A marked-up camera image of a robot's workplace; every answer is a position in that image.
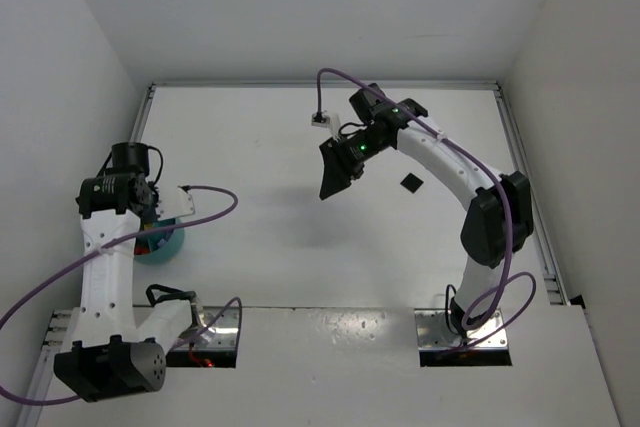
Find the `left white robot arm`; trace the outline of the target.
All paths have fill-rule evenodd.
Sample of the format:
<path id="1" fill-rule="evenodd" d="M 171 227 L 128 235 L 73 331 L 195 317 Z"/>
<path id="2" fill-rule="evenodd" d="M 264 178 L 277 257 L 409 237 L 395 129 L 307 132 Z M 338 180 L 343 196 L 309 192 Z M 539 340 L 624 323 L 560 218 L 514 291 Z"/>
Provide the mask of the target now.
<path id="1" fill-rule="evenodd" d="M 133 307 L 135 235 L 146 224 L 194 214 L 180 187 L 149 180 L 150 146 L 117 143 L 110 167 L 83 181 L 77 203 L 86 253 L 79 314 L 55 376 L 86 402 L 156 392 L 166 356 L 194 328 L 195 293 L 169 288 L 138 324 Z"/>

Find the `black lego plate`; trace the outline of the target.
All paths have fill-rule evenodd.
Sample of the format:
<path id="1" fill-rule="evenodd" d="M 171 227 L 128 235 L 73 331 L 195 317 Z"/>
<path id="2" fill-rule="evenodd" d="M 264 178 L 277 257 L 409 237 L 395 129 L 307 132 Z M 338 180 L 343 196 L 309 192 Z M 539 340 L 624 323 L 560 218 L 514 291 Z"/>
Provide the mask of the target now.
<path id="1" fill-rule="evenodd" d="M 423 184 L 424 181 L 413 173 L 408 173 L 400 182 L 400 185 L 411 194 L 415 194 Z"/>

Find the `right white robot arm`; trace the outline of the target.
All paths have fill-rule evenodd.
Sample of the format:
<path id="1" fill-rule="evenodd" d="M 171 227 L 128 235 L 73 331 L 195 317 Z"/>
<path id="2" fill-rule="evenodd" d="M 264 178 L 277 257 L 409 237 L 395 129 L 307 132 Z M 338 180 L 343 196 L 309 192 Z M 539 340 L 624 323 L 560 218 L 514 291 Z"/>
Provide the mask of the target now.
<path id="1" fill-rule="evenodd" d="M 343 133 L 336 114 L 319 109 L 311 117 L 313 125 L 331 133 L 319 147 L 324 166 L 320 198 L 349 188 L 363 175 L 365 163 L 388 148 L 418 162 L 466 213 L 460 240 L 467 262 L 448 306 L 449 326 L 459 335 L 481 327 L 498 307 L 514 254 L 533 232 L 528 178 L 480 162 L 449 140 L 413 99 L 396 103 L 370 84 L 349 103 L 360 120 L 351 134 Z"/>

